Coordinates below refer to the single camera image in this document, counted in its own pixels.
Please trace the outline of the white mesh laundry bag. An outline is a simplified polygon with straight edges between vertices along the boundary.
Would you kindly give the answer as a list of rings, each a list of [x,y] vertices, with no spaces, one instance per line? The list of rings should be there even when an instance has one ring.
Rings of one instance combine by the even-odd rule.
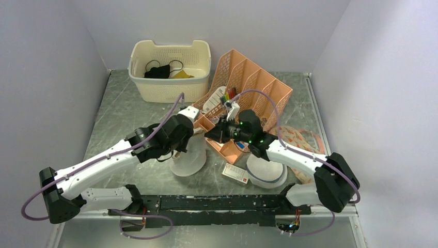
[[[207,160],[206,140],[204,137],[204,129],[194,129],[194,135],[189,139],[187,144],[187,152],[176,152],[172,156],[170,164],[171,172],[179,177],[188,177],[205,165]]]

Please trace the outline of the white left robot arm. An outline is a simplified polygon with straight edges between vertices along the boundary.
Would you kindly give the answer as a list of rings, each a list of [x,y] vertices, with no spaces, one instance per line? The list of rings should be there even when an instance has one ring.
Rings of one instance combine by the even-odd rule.
[[[55,171],[51,167],[40,171],[42,195],[52,224],[66,222],[81,212],[117,209],[135,215],[144,210],[138,188],[127,184],[116,189],[97,189],[92,185],[104,177],[129,166],[173,153],[186,152],[194,134],[198,115],[193,111],[171,116],[162,127],[154,123],[137,128],[116,145],[99,154],[101,161],[87,167],[95,156],[75,166]]]

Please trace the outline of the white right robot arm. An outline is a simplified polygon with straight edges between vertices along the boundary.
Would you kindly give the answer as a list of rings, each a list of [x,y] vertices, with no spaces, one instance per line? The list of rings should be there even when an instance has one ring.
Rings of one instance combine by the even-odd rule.
[[[260,119],[252,110],[244,110],[239,120],[219,122],[205,136],[218,143],[244,142],[257,158],[281,163],[308,176],[312,183],[294,184],[279,199],[279,208],[291,214],[298,206],[322,205],[336,213],[343,211],[353,198],[360,200],[360,184],[342,155],[329,156],[289,146],[281,138],[263,131]]]

